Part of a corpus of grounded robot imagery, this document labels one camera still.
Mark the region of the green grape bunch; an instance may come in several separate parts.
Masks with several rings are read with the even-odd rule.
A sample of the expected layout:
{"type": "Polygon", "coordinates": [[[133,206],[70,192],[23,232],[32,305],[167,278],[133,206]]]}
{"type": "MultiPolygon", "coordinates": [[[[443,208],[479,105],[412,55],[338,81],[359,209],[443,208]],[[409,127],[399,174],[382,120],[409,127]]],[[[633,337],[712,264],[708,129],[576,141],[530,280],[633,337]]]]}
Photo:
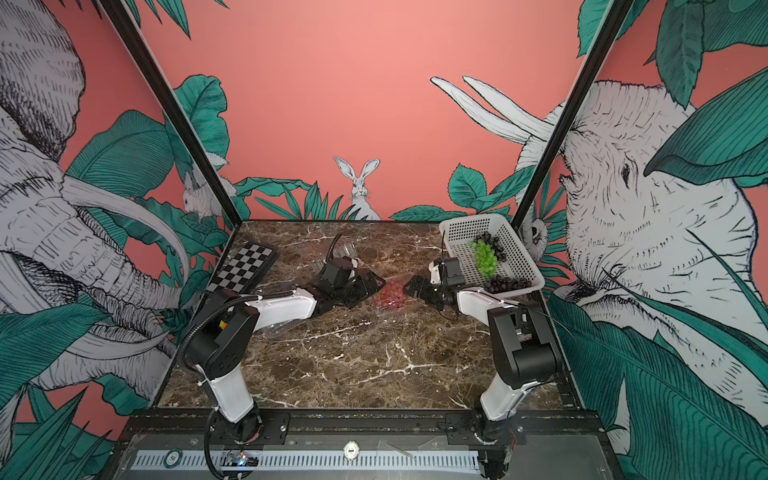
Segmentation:
{"type": "Polygon", "coordinates": [[[495,250],[482,240],[473,241],[470,246],[474,253],[476,268],[485,278],[493,277],[498,268],[495,250]]]}

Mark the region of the clear plastic clamshell container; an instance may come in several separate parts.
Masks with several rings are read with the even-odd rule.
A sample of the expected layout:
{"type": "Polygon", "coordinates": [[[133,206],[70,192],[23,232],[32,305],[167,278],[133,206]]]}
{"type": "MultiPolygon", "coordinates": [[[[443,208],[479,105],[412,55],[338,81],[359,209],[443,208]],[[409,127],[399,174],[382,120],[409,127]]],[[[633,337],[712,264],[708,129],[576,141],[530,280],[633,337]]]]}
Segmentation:
{"type": "Polygon", "coordinates": [[[377,314],[404,313],[414,308],[415,299],[404,288],[412,279],[413,273],[400,273],[385,278],[385,285],[370,298],[377,314]]]}

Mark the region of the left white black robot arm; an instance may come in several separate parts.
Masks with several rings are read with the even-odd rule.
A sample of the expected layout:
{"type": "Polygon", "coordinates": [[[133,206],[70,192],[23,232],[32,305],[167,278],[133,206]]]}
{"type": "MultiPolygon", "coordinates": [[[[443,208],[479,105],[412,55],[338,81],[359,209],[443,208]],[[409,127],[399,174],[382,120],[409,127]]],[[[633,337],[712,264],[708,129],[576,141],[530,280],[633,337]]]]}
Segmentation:
{"type": "Polygon", "coordinates": [[[208,293],[179,345],[177,362],[197,378],[212,403],[210,429],[240,445],[263,436],[264,421],[242,372],[254,333],[312,319],[336,307],[352,309],[385,285],[383,278],[364,269],[337,286],[318,280],[267,296],[225,288],[208,293]]]}

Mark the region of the white plastic perforated basket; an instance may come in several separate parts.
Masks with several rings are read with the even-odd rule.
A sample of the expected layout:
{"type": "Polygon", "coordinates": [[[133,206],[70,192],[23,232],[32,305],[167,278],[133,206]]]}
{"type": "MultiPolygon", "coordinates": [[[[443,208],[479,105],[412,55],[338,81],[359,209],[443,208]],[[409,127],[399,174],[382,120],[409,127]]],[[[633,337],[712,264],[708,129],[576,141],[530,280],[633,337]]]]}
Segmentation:
{"type": "Polygon", "coordinates": [[[507,219],[479,214],[439,224],[449,257],[459,261],[465,285],[508,299],[540,291],[545,280],[507,219]]]}

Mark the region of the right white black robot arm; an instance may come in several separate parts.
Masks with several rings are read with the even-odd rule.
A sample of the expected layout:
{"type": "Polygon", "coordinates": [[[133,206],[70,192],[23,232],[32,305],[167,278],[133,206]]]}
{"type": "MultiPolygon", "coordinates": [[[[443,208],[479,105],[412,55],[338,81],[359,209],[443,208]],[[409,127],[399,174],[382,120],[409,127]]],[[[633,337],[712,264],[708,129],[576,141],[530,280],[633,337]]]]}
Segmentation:
{"type": "Polygon", "coordinates": [[[473,433],[485,445],[516,440],[515,416],[520,404],[563,367],[548,316],[480,287],[458,290],[432,284],[419,275],[413,276],[402,291],[439,311],[453,307],[489,328],[495,376],[480,396],[473,433]]]}

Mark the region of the red grape bunch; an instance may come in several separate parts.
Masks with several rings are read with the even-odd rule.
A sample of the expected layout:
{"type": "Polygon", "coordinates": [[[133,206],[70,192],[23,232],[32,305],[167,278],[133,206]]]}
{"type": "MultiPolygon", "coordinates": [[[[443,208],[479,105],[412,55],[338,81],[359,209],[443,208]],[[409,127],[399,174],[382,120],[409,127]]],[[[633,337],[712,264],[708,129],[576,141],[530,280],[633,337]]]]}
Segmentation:
{"type": "Polygon", "coordinates": [[[403,290],[404,283],[391,280],[374,296],[374,303],[377,308],[384,311],[397,311],[402,309],[408,299],[403,290]]]}

